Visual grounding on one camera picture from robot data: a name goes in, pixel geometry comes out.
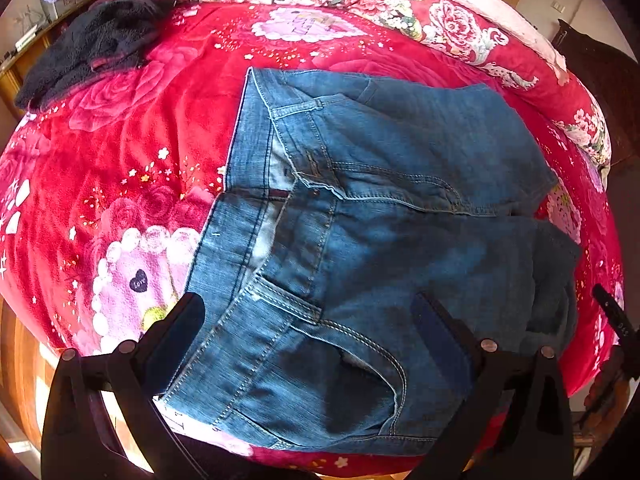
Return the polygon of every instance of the denim fabric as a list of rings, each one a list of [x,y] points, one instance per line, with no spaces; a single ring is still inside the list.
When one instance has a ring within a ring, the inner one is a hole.
[[[206,322],[163,402],[271,449],[425,453],[463,397],[418,292],[510,351],[572,336],[578,247],[529,216],[555,182],[485,86],[249,70],[188,281]]]

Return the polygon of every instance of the red blanket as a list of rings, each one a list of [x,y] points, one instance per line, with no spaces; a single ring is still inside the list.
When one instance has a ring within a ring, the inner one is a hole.
[[[524,70],[529,51],[517,52]],[[501,66],[510,62],[507,50],[492,51],[489,62],[493,55]],[[532,66],[541,62],[529,55]],[[177,9],[147,57],[143,68],[25,117],[0,158],[0,293],[51,348],[111,351],[138,339],[177,301],[223,191],[244,74],[257,66],[363,72],[446,88],[482,82],[500,92],[559,177],[539,215],[584,248],[575,275],[577,334],[561,359],[568,392],[606,359],[614,335],[590,290],[600,282],[622,304],[620,249],[596,168],[549,116],[549,102],[562,116],[574,115],[587,94],[566,98],[546,65],[548,80],[527,92],[340,10],[249,4]],[[341,476],[415,464],[247,449],[263,462]]]

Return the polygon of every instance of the electrical outlet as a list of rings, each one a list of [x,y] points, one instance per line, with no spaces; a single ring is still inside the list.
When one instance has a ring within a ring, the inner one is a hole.
[[[564,5],[561,4],[560,2],[557,2],[556,0],[553,0],[553,2],[551,3],[551,6],[561,14],[564,12],[564,9],[565,9]]]

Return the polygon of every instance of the black heart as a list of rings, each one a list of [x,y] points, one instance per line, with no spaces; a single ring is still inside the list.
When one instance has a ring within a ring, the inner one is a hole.
[[[146,292],[148,287],[148,281],[146,279],[146,272],[142,269],[138,269],[136,277],[132,278],[129,282],[129,288],[134,292]]]

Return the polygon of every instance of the blue denim jeans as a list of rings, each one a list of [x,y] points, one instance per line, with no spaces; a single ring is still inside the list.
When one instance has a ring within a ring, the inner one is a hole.
[[[418,292],[510,351],[573,334],[578,247],[530,216],[555,181],[486,86],[249,70],[188,280],[206,322],[163,401],[271,449],[425,453],[463,395]]]

